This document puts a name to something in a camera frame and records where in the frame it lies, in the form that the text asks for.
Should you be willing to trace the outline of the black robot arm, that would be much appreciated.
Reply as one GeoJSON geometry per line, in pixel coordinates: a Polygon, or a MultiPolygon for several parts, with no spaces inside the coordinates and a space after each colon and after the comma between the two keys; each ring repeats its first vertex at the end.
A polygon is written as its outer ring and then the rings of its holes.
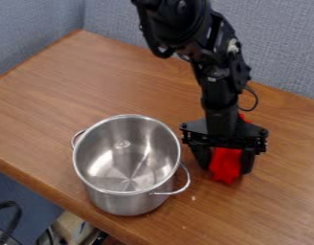
{"type": "Polygon", "coordinates": [[[213,165],[220,148],[237,149],[240,174],[248,174],[256,156],[268,150],[269,130],[241,116],[240,94],[249,89],[250,66],[232,24],[209,0],[131,3],[153,54],[189,62],[201,87],[205,118],[181,124],[184,143],[202,168],[213,165]]]}

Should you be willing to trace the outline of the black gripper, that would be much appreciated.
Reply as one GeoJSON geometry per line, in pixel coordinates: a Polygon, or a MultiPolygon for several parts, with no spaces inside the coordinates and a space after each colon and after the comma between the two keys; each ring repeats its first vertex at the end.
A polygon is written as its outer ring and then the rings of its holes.
{"type": "Polygon", "coordinates": [[[212,113],[205,118],[182,122],[184,143],[189,145],[201,168],[209,169],[213,148],[242,149],[242,174],[253,170],[256,154],[268,151],[269,130],[246,122],[237,110],[212,113]]]}

